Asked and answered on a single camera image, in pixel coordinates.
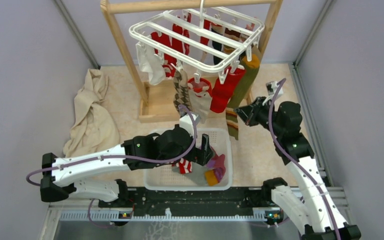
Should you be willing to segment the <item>maroon purple sock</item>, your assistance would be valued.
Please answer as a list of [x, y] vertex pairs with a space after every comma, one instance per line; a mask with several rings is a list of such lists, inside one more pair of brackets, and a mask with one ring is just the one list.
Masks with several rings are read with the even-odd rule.
[[213, 157], [205, 165], [208, 170], [204, 173], [205, 180], [209, 186], [219, 184], [226, 173], [226, 155], [218, 154], [213, 147], [210, 148], [213, 152]]

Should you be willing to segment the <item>red white striped sock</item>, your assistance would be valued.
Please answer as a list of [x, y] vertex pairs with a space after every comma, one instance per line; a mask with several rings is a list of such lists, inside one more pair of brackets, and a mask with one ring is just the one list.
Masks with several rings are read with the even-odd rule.
[[192, 172], [192, 162], [186, 159], [180, 159], [178, 162], [171, 165], [175, 171], [178, 171], [181, 175], [189, 174]]

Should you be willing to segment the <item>olive green striped sock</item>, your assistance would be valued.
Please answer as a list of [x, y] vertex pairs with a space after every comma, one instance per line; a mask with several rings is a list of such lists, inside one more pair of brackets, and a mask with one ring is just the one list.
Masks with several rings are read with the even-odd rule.
[[253, 53], [251, 61], [248, 61], [247, 57], [244, 56], [240, 60], [240, 64], [244, 67], [245, 73], [237, 84], [225, 110], [227, 130], [229, 135], [235, 140], [239, 139], [239, 122], [238, 115], [234, 112], [234, 109], [240, 106], [241, 102], [246, 98], [247, 93], [250, 91], [259, 73], [261, 57], [256, 53]]

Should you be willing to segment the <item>white perforated plastic basket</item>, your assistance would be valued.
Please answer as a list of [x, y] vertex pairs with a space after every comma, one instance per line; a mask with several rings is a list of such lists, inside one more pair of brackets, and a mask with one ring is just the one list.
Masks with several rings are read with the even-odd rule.
[[144, 171], [144, 186], [154, 191], [225, 191], [233, 182], [233, 159], [230, 135], [222, 128], [199, 128], [196, 145], [201, 145], [202, 134], [209, 135], [210, 146], [219, 154], [224, 154], [226, 172], [220, 183], [214, 186], [198, 186], [191, 180], [172, 171], [172, 166], [164, 165]]

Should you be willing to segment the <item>brown argyle sock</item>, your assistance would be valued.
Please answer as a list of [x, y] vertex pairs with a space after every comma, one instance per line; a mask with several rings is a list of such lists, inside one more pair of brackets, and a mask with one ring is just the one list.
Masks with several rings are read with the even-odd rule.
[[179, 105], [184, 105], [189, 111], [192, 111], [192, 104], [189, 97], [188, 77], [184, 70], [176, 70], [173, 77], [173, 86], [175, 94], [173, 97], [173, 104], [175, 110], [180, 114]]

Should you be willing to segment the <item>wooden hanger rack frame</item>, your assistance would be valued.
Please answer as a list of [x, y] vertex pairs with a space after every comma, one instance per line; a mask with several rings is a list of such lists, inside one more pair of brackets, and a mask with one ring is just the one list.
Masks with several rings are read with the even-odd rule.
[[[204, 78], [211, 83], [212, 89], [215, 86], [216, 80], [219, 78], [217, 73], [207, 73], [197, 70], [195, 67], [186, 63], [180, 62], [173, 56], [162, 53], [154, 49], [162, 61], [162, 67], [165, 71], [164, 80], [158, 85], [149, 84], [148, 73], [142, 72], [138, 64], [136, 51], [136, 43], [139, 41], [131, 37], [129, 29], [132, 25], [148, 20], [149, 18], [158, 15], [166, 10], [175, 10], [174, 15], [182, 20], [187, 20], [190, 23], [198, 24], [199, 17], [190, 13], [185, 13], [181, 8], [186, 7], [200, 10], [200, 4], [204, 3], [205, 12], [210, 16], [217, 16], [226, 22], [231, 22], [241, 28], [246, 28], [250, 25], [247, 21], [232, 19], [232, 17], [218, 13], [214, 7], [225, 7], [232, 10], [233, 6], [239, 5], [259, 5], [258, 0], [153, 0], [139, 1], [127, 3], [110, 3], [107, 0], [100, 2], [100, 9], [108, 24], [108, 27], [113, 35], [115, 43], [125, 61], [128, 72], [130, 73], [134, 84], [140, 94], [140, 108], [138, 118], [142, 123], [156, 123], [176, 121], [179, 114], [175, 109], [173, 99], [175, 88], [173, 78], [175, 71], [184, 70], [187, 72], [187, 81], [191, 78], [199, 83], [200, 78]], [[262, 21], [265, 24], [257, 45], [252, 46], [251, 53], [262, 57], [272, 33], [274, 24], [279, 14], [282, 2], [280, 0], [269, 0], [267, 2], [269, 9], [265, 18]], [[166, 21], [160, 21], [160, 25], [175, 33], [185, 37], [196, 38], [196, 35], [190, 33], [181, 27]], [[201, 50], [189, 46], [177, 39], [171, 39], [164, 33], [157, 33], [151, 28], [143, 28], [145, 35], [150, 35], [152, 40], [162, 43], [180, 53], [187, 54], [192, 58], [203, 60], [208, 65], [214, 65], [213, 55], [203, 53]], [[219, 117], [221, 113], [215, 113], [210, 110], [208, 117]]]

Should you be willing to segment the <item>white plastic clip hanger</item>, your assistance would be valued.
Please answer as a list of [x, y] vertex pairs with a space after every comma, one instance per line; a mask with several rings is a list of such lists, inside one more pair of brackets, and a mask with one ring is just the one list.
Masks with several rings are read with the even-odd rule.
[[[212, 73], [212, 74], [217, 73], [221, 84], [223, 84], [226, 78], [226, 69], [228, 67], [231, 67], [231, 73], [233, 73], [240, 64], [239, 56], [242, 53], [245, 53], [247, 59], [251, 60], [252, 46], [257, 45], [257, 43], [260, 41], [260, 38], [266, 26], [261, 20], [257, 18], [234, 11], [230, 8], [227, 8], [224, 6], [213, 7], [213, 10], [217, 11], [222, 15], [230, 16], [233, 20], [241, 20], [241, 21], [248, 22], [250, 24], [254, 23], [255, 27], [253, 31], [249, 31], [246, 28], [239, 27], [233, 24], [232, 22], [225, 21], [216, 15], [210, 16], [209, 14], [206, 13], [203, 2], [200, 3], [199, 8], [200, 10], [196, 10], [195, 7], [181, 8], [181, 10], [183, 10], [185, 13], [191, 14], [193, 16], [197, 16], [199, 18], [199, 22], [197, 24], [178, 18], [177, 16], [174, 15], [174, 12], [175, 12], [174, 9], [168, 9], [147, 20], [144, 20], [132, 25], [129, 28], [129, 34], [131, 37], [138, 40], [139, 42], [149, 45], [152, 48], [158, 51], [161, 51], [164, 54], [170, 55], [176, 58], [177, 60], [179, 60], [180, 62], [186, 63], [196, 68], [198, 71], [205, 72], [205, 73]], [[176, 26], [181, 27], [183, 30], [187, 30], [190, 33], [196, 35], [196, 37], [195, 38], [186, 37], [180, 33], [174, 32], [173, 30], [169, 30], [165, 26], [160, 25], [160, 21], [166, 21], [171, 24], [175, 24]], [[234, 31], [249, 35], [249, 37], [244, 42], [238, 42], [238, 41], [229, 39], [225, 37], [224, 34], [219, 35], [217, 33], [213, 33], [211, 29], [206, 29], [204, 27], [205, 21], [209, 21], [210, 23], [221, 25], [223, 26], [223, 30], [228, 28], [230, 30], [234, 30]], [[169, 36], [171, 39], [179, 40], [182, 43], [185, 43], [195, 49], [201, 50], [203, 53], [206, 53], [212, 56], [217, 56], [221, 58], [221, 61], [217, 65], [206, 64], [203, 60], [198, 60], [185, 53], [181, 53], [173, 49], [172, 47], [166, 46], [162, 43], [158, 43], [156, 40], [153, 40], [150, 35], [146, 35], [144, 33], [143, 31], [144, 28], [151, 28], [159, 34], [165, 34]], [[212, 40], [221, 43], [222, 47], [223, 45], [227, 45], [234, 48], [235, 50], [229, 54], [225, 54], [223, 53], [223, 51], [217, 51], [212, 46]]]

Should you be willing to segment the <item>grey striped sock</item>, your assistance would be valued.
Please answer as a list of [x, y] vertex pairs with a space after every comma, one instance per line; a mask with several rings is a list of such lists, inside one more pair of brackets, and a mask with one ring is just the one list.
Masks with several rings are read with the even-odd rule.
[[209, 170], [208, 167], [199, 165], [195, 162], [191, 163], [191, 172], [189, 173], [181, 173], [181, 168], [179, 166], [173, 166], [172, 171], [174, 173], [179, 174], [192, 181], [197, 186], [208, 187], [209, 184], [206, 180], [205, 173]]

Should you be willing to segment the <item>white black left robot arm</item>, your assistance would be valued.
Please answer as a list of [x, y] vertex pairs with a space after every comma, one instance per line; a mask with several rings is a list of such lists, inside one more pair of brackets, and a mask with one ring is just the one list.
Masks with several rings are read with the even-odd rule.
[[79, 196], [112, 202], [118, 207], [129, 203], [127, 185], [117, 179], [110, 182], [88, 180], [100, 174], [117, 171], [154, 169], [177, 164], [182, 160], [206, 166], [215, 156], [209, 136], [202, 134], [196, 145], [197, 132], [189, 133], [178, 124], [163, 133], [136, 136], [106, 150], [77, 156], [57, 157], [46, 153], [42, 157], [40, 197], [54, 203]]

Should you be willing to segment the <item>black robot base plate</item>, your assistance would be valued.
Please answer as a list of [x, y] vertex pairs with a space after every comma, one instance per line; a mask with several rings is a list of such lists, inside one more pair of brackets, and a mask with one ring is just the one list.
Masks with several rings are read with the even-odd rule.
[[133, 209], [134, 217], [163, 216], [170, 209], [174, 217], [242, 217], [254, 210], [278, 208], [260, 187], [230, 187], [211, 191], [162, 191], [130, 188], [127, 195], [112, 202], [100, 200], [100, 208]]

